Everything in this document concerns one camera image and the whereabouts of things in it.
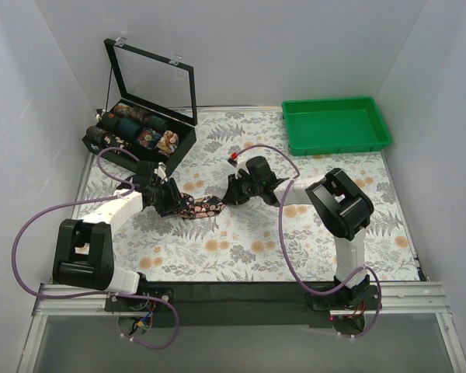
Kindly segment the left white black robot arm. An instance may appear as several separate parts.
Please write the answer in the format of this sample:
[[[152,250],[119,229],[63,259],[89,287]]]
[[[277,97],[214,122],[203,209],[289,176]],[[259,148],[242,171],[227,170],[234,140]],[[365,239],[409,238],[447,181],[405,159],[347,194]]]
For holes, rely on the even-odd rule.
[[[147,288],[139,285],[141,275],[118,267],[113,256],[113,236],[133,216],[153,207],[161,217],[174,214],[186,202],[165,166],[140,161],[136,173],[93,212],[64,220],[57,236],[53,280],[59,284],[123,294],[134,311],[150,300]]]

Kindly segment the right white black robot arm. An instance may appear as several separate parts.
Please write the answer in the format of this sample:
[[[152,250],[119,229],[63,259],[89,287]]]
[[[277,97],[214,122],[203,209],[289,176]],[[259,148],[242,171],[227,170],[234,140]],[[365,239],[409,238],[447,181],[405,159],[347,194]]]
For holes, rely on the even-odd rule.
[[[228,189],[223,198],[226,205],[241,205],[259,197],[269,206],[278,207],[278,233],[284,259],[296,282],[310,295],[325,297],[345,309],[353,309],[364,299],[370,285],[367,274],[364,238],[374,206],[370,198],[339,168],[324,176],[305,179],[281,179],[262,156],[241,160],[233,154],[228,163],[235,172],[228,176]],[[283,240],[283,208],[311,205],[336,246],[334,287],[316,291],[297,275],[290,262]]]

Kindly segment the black floral necktie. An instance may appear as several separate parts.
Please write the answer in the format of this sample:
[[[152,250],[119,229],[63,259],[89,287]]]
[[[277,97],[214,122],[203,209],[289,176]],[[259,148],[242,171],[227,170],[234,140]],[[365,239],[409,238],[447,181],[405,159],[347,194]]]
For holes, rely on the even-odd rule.
[[[211,195],[195,198],[187,193],[181,193],[183,203],[175,210],[175,215],[185,219],[211,218],[219,215],[226,205],[222,199]]]

